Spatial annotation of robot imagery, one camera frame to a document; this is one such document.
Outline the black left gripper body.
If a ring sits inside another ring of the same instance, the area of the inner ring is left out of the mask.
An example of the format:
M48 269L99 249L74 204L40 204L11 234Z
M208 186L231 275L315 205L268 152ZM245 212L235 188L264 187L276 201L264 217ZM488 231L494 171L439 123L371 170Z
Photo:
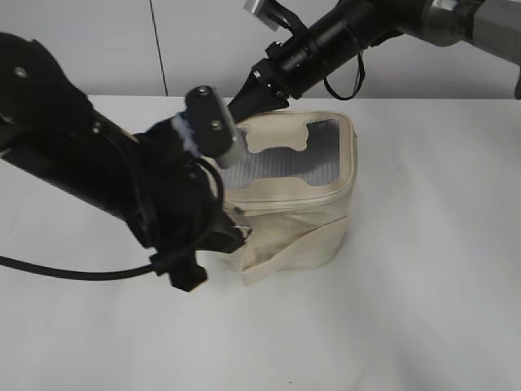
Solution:
M224 193L212 189L221 185L218 172L206 172L211 165L184 149L170 121L156 123L136 139L159 225L151 264L174 288L190 292L208 279L196 252L234 253L245 244L243 233L224 210Z

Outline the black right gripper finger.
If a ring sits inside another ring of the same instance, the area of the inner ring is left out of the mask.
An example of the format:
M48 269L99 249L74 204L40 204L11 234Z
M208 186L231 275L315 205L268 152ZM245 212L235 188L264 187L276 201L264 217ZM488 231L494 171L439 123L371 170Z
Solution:
M234 121L245 121L250 117L289 107L285 94L277 95L277 91L262 84L249 74L241 90L228 104L228 109Z

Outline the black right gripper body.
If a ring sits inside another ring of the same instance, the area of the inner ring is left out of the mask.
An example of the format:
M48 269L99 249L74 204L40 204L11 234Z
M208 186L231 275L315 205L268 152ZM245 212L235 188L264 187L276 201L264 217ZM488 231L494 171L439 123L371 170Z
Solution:
M301 93L291 84L289 76L278 63L283 53L281 42L272 42L265 50L267 55L252 67L252 74L257 82L266 87L280 99L300 99Z

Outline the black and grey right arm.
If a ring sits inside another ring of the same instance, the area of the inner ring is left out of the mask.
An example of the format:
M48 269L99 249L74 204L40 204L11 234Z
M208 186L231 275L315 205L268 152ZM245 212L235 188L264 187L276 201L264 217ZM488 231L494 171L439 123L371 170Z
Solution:
M467 42L520 63L518 1L339 1L311 26L278 1L248 1L245 8L272 30L287 29L291 37L272 42L266 57L252 66L229 104L237 122L287 108L289 99L300 99L318 83L342 100L328 76L357 59L363 81L363 51L400 35L438 47Z

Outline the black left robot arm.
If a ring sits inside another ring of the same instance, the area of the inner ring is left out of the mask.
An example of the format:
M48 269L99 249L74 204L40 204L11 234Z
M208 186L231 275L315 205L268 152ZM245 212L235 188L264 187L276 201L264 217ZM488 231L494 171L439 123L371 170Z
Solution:
M249 229L225 210L220 169L241 156L217 91L199 86L185 109L130 134L98 112L35 40L1 36L1 158L120 220L151 250L145 266L84 272L3 257L5 267L57 279L101 282L153 273L189 292L207 280L198 251L231 254Z

